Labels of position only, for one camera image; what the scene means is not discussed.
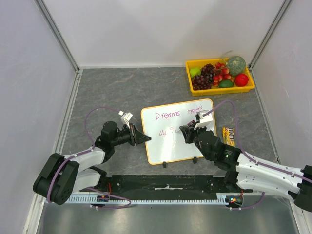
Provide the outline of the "orange framed whiteboard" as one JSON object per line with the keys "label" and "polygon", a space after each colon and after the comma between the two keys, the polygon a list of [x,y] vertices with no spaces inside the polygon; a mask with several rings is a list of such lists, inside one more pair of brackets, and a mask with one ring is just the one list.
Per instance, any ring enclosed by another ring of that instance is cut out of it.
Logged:
{"label": "orange framed whiteboard", "polygon": [[145,143],[148,162],[158,165],[203,157],[193,143],[184,142],[182,132],[175,130],[196,120],[197,112],[213,107],[213,101],[205,98],[142,109],[143,132],[152,138]]}

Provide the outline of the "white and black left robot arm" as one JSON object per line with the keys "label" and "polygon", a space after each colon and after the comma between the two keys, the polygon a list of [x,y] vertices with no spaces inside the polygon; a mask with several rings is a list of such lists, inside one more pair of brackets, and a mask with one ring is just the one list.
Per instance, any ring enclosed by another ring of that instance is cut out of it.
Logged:
{"label": "white and black left robot arm", "polygon": [[116,146],[127,143],[137,146],[151,139],[131,123],[119,129],[115,122],[108,121],[89,149],[72,155],[50,155],[34,182],[33,191],[58,205],[64,204],[73,192],[88,187],[101,192],[105,190],[107,180],[95,166],[107,162]]}

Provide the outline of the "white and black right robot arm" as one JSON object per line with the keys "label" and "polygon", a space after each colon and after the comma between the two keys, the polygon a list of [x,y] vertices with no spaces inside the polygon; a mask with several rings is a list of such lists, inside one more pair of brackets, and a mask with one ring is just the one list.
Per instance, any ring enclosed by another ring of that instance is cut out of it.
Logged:
{"label": "white and black right robot arm", "polygon": [[312,168],[276,164],[221,142],[212,131],[193,124],[180,126],[185,143],[194,144],[204,158],[226,171],[229,192],[252,190],[281,196],[307,212],[312,210]]}

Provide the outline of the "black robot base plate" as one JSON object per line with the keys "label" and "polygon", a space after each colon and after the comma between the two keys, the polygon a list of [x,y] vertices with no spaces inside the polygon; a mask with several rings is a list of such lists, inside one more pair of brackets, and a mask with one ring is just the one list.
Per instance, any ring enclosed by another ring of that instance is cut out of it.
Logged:
{"label": "black robot base plate", "polygon": [[241,192],[213,175],[107,175],[95,188],[130,200],[212,200]]}

